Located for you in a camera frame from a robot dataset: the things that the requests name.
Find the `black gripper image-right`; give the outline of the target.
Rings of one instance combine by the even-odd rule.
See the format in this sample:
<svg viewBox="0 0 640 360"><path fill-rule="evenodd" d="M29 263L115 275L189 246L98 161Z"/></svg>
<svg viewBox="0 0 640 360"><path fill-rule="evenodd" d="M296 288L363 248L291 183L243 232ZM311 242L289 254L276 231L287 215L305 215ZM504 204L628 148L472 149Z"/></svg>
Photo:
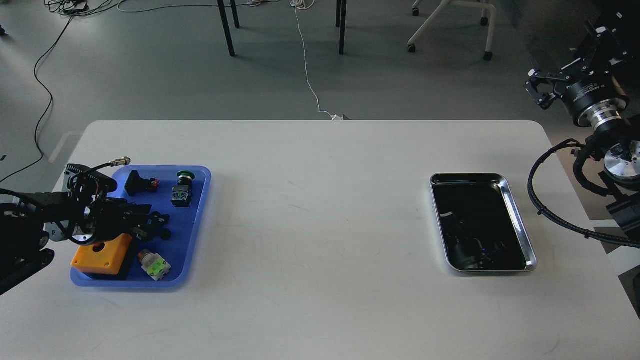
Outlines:
<svg viewBox="0 0 640 360"><path fill-rule="evenodd" d="M571 63L562 71L546 71L530 59L523 88L542 110L560 98L579 128L624 122L622 112L630 100L615 76L624 81L639 80L639 38L620 25L594 27L586 22L585 27L587 36Z"/></svg>

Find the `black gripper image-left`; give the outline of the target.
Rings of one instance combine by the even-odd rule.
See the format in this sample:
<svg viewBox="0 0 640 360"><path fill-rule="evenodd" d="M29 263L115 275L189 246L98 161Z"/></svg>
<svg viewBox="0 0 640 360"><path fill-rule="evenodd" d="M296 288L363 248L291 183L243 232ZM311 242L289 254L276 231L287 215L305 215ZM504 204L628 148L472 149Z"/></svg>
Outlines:
<svg viewBox="0 0 640 360"><path fill-rule="evenodd" d="M134 240L147 243L160 238L160 230L166 229L169 221L169 214L153 210L150 203L131 203L124 199L108 198L89 206L89 214L76 225L80 228L79 232L71 232L70 241L76 245L89 246L130 234ZM146 224L135 227L134 223Z"/></svg>

